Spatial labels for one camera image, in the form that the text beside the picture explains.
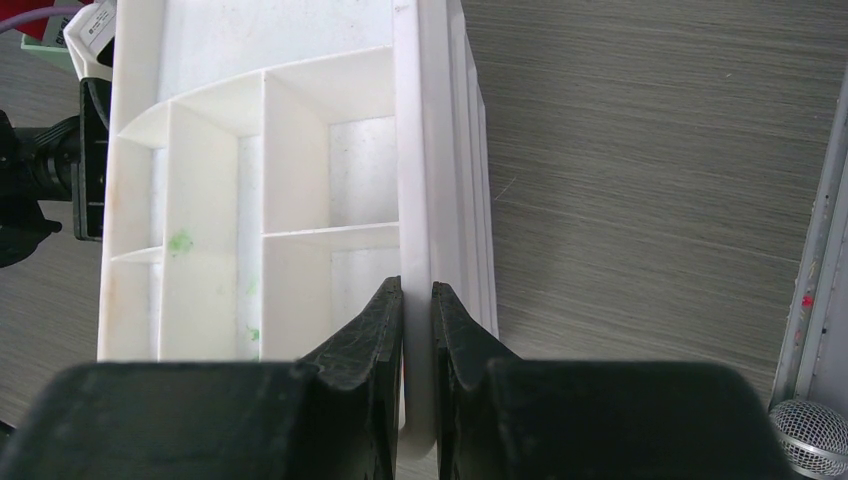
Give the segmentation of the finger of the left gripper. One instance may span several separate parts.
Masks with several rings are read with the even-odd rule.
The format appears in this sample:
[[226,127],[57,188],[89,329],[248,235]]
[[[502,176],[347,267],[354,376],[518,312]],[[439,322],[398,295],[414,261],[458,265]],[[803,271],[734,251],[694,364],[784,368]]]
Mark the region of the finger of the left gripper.
[[105,210],[111,82],[80,81],[80,158],[72,167],[74,235],[101,241]]

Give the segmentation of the white drawer organizer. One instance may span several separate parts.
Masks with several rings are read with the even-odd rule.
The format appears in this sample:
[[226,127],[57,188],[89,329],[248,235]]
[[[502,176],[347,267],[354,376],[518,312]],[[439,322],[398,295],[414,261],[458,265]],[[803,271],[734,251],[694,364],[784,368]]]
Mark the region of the white drawer organizer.
[[435,442],[432,285],[498,330],[486,111],[458,1],[121,1],[97,357],[291,361],[399,277]]

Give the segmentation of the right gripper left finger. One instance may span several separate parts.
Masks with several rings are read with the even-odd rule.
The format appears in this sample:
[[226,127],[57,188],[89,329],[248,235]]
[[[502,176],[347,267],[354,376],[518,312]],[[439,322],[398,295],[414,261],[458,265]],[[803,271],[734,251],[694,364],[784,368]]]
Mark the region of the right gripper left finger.
[[89,363],[44,389],[5,479],[391,479],[400,280],[294,362]]

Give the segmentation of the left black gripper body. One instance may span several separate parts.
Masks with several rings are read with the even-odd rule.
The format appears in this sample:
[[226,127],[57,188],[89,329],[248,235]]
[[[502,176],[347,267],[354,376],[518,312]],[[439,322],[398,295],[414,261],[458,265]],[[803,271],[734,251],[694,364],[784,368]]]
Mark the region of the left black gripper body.
[[62,230],[42,201],[72,200],[72,166],[80,160],[80,117],[51,127],[15,127],[1,113],[1,266],[21,262]]

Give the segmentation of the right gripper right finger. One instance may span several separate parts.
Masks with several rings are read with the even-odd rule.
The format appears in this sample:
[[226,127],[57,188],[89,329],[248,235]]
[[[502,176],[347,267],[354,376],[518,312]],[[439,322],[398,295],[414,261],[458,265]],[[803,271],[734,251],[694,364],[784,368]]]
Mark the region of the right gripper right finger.
[[435,283],[443,479],[788,479],[736,371],[668,361],[519,357]]

